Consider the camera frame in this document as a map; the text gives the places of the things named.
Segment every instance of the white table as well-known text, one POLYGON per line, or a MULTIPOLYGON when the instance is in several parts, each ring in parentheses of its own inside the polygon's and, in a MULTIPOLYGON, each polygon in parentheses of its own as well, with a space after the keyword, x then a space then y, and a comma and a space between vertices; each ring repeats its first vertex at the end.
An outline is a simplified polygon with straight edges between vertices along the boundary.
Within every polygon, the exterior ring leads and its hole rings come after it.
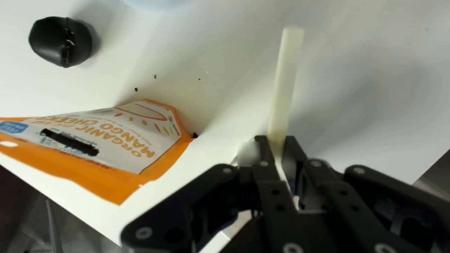
POLYGON ((1 116, 148 97, 180 108, 200 137, 121 206, 3 154, 0 164, 120 243, 136 215, 264 133, 284 25, 307 29, 291 133, 308 154, 412 182, 450 147, 446 0, 17 0, 0 7, 1 116), (27 38, 46 15, 93 24, 99 53, 72 69, 45 63, 27 38))

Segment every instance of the snack bag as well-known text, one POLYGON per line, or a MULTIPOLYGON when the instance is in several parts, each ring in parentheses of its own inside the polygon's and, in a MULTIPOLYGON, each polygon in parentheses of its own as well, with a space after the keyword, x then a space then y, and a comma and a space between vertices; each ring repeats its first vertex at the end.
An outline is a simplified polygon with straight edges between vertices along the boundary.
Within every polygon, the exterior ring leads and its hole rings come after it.
POLYGON ((114 204, 159 178, 191 142, 173 107, 139 100, 107 109, 0 118, 0 152, 114 204))

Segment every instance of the white plastic stick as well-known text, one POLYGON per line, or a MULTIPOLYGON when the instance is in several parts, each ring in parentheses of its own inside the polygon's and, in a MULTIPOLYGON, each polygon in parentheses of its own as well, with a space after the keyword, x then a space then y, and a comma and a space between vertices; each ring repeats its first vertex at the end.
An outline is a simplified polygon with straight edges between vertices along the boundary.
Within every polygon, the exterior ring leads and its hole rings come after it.
POLYGON ((287 26, 283 29, 267 132, 270 147, 276 156, 276 160, 281 156, 288 129, 290 108, 304 33, 305 31, 297 26, 287 26))

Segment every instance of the blue logo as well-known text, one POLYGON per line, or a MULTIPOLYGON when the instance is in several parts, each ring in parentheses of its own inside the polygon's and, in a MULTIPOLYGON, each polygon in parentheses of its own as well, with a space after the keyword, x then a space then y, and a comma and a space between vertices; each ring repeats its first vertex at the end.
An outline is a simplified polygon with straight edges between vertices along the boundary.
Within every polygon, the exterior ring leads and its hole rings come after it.
POLYGON ((20 122, 0 122, 0 130, 6 133, 21 133, 28 128, 27 123, 20 123, 20 122))

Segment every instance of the orange package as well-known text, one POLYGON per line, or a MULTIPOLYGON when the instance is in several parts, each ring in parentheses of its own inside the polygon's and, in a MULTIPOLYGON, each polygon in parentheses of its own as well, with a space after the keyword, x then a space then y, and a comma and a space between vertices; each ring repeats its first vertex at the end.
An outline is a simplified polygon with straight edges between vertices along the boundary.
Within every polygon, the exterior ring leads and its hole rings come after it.
POLYGON ((0 152, 122 204, 158 180, 191 142, 173 107, 139 100, 42 118, 0 118, 0 152))

